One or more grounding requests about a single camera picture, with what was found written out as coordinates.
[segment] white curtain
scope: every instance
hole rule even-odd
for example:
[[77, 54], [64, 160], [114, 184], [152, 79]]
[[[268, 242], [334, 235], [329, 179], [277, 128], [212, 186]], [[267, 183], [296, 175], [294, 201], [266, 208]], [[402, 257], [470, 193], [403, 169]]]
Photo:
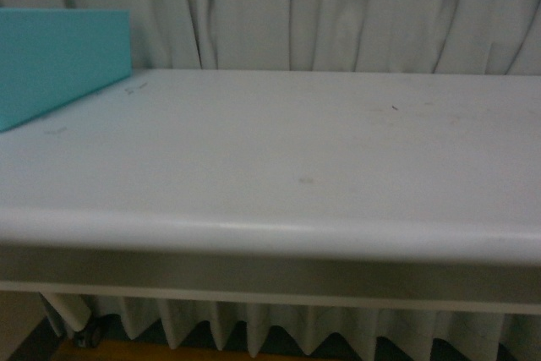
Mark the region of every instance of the white curtain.
[[[331, 333], [338, 332], [364, 361], [374, 360], [380, 336], [392, 340], [413, 361], [433, 359], [435, 338], [446, 340], [470, 361], [496, 361], [500, 343], [518, 361], [541, 358], [539, 316], [107, 296], [87, 296], [85, 301], [95, 315], [120, 315], [131, 339], [161, 320], [171, 348], [178, 347], [199, 322], [208, 320], [216, 347], [222, 350], [237, 321], [244, 320], [246, 344], [253, 357], [262, 348], [271, 326], [278, 325], [305, 354], [311, 354]], [[46, 310], [58, 333], [65, 329], [69, 336], [74, 334], [54, 309], [46, 306]]]
[[136, 68], [541, 74], [539, 0], [0, 0], [127, 8]]

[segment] wooden floor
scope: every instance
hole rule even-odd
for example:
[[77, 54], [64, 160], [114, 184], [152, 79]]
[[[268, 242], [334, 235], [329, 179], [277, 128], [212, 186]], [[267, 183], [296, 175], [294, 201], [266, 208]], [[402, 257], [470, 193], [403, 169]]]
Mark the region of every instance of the wooden floor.
[[51, 361], [306, 361], [306, 358], [216, 351], [203, 348], [179, 347], [175, 350], [159, 344], [103, 340], [98, 348], [78, 348], [73, 342], [63, 342]]

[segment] pleated curtain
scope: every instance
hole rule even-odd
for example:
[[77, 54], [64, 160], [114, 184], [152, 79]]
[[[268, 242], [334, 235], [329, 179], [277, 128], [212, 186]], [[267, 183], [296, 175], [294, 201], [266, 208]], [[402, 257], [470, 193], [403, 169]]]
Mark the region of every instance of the pleated curtain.
[[0, 0], [126, 8], [136, 68], [541, 74], [539, 0]]

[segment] table surface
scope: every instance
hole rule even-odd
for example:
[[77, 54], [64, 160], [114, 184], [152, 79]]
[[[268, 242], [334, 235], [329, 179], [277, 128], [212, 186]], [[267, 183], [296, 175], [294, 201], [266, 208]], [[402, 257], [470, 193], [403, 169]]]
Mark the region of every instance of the table surface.
[[0, 243], [541, 264], [541, 77], [139, 71], [0, 134]]

